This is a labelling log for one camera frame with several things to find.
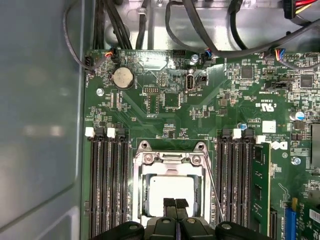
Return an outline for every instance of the gray metal panel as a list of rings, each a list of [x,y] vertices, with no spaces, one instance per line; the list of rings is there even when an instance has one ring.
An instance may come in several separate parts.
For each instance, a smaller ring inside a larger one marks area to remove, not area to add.
[[[147,32],[144,38],[143,49],[180,49],[168,36],[165,28],[165,10],[168,0],[150,0],[151,7],[147,13]],[[137,9],[141,2],[124,0],[118,7],[119,14],[128,25],[131,33],[132,46],[136,45],[139,15]],[[239,49],[232,39],[227,8],[230,0],[214,0],[212,2],[199,0],[195,4],[198,14],[212,41],[219,50]],[[300,15],[310,21],[319,18],[320,2],[316,2]],[[284,19],[284,11],[279,0],[244,0],[241,10],[236,16],[237,28],[243,42],[250,48],[257,47],[276,39],[282,38],[287,31],[293,32],[300,26]],[[105,26],[110,25],[108,16],[105,17]],[[196,34],[183,6],[171,8],[170,26],[172,31],[184,43],[190,46],[205,48],[205,44]],[[105,31],[106,48],[109,48],[108,39],[115,38],[112,31]],[[319,52],[320,28],[314,28],[296,37],[283,47],[289,52]]]
[[[70,2],[0,2],[1,240],[79,239],[83,76],[62,31]],[[92,3],[70,14],[78,51],[90,47]]]

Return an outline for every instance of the wire bundle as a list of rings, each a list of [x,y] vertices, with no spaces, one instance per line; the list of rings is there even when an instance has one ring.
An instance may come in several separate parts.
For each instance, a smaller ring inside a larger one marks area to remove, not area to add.
[[[285,56],[285,49],[284,48],[282,48],[282,49],[275,49],[274,50],[274,54],[275,54],[275,59],[277,60],[277,61],[280,61],[280,60],[282,60],[283,58],[284,58],[284,56]]]

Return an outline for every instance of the capacitor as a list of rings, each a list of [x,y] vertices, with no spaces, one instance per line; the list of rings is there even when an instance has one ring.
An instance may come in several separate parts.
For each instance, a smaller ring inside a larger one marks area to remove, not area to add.
[[[125,66],[117,68],[112,77],[114,85],[121,90],[126,90],[134,85],[135,78],[131,70]]]
[[[294,111],[290,113],[290,119],[292,121],[303,121],[305,119],[305,114],[302,111]]]
[[[243,122],[239,122],[236,127],[238,129],[241,129],[242,131],[246,130],[248,128],[247,124],[246,123],[243,123]]]

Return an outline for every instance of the chip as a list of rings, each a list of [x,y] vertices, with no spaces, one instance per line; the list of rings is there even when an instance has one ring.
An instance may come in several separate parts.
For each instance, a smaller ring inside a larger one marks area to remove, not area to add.
[[[219,109],[219,114],[223,115],[223,114],[227,114],[228,110],[225,108]]]
[[[226,107],[228,106],[228,100],[227,99],[220,99],[220,106]]]
[[[314,81],[313,75],[301,75],[300,77],[300,86],[301,88],[312,88]]]
[[[254,78],[254,68],[252,66],[241,67],[241,78],[242,79],[253,79]]]

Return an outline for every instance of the integrated circuit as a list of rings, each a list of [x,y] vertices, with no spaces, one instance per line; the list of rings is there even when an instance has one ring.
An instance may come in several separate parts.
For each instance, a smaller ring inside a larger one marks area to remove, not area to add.
[[[228,106],[228,100],[227,99],[220,99],[220,106],[221,107],[226,107]]]
[[[179,94],[177,93],[165,93],[164,105],[166,107],[179,107]]]
[[[242,66],[241,67],[241,78],[242,79],[253,79],[254,78],[254,68],[252,66]]]
[[[300,76],[300,87],[301,88],[312,88],[314,76],[311,74],[303,74]]]

